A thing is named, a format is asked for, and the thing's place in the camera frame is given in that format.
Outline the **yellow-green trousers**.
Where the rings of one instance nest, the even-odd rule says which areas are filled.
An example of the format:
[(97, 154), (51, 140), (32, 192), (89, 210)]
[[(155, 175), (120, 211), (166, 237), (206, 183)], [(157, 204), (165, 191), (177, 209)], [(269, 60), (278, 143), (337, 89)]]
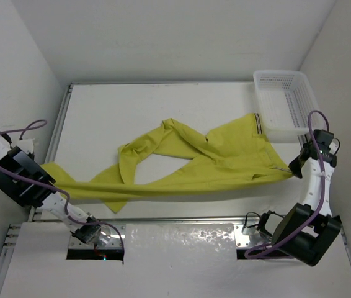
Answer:
[[(148, 184), (136, 184), (137, 166), (150, 155), (188, 160), (177, 171)], [(258, 114), (248, 114), (206, 135), (167, 119), (118, 149), (118, 163), (88, 182), (74, 180), (61, 166), (43, 169), (73, 199), (100, 199), (119, 212), (130, 199), (230, 191), (277, 183), (292, 176), (263, 133)]]

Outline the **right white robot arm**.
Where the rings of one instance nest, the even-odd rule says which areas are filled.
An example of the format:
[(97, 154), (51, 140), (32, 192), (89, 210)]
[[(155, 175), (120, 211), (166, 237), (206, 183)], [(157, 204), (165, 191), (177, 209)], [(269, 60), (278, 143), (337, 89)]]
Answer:
[(271, 245), (276, 245), (314, 215), (321, 199), (323, 199), (324, 202), (319, 209), (319, 213), (307, 225), (311, 231), (302, 230), (291, 240), (277, 248), (278, 251), (308, 266), (317, 265), (341, 229), (340, 217), (334, 217), (329, 206), (331, 176), (337, 164), (334, 148), (333, 143), (328, 145), (319, 144), (325, 167), (325, 170), (321, 171), (314, 145), (310, 143), (303, 145), (300, 154), (289, 164), (292, 174), (303, 180), (300, 201), (284, 216), (274, 232), (268, 232), (265, 228), (270, 215), (273, 214), (272, 211), (264, 213), (257, 226), (259, 233), (268, 238)]

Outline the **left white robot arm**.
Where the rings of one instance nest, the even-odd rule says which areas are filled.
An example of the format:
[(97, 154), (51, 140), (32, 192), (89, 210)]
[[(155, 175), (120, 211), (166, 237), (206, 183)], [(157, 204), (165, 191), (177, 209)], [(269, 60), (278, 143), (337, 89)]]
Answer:
[(22, 207), (49, 211), (60, 219), (79, 241), (97, 246), (101, 224), (93, 216), (69, 203), (55, 189), (52, 178), (33, 159), (33, 151), (11, 146), (8, 135), (0, 134), (0, 190)]

